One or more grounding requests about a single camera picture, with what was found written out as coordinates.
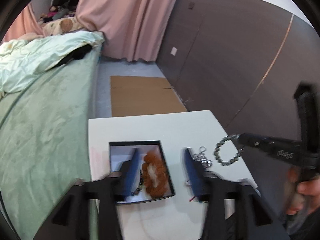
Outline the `person's right hand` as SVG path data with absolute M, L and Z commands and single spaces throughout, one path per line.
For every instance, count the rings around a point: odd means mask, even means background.
M 304 200 L 293 200 L 285 211 L 286 215 L 295 215 L 305 206 L 307 207 L 308 215 L 319 209 L 319 175 L 313 177 L 311 180 L 298 183 L 296 192 L 308 197 L 309 202 L 307 203 Z

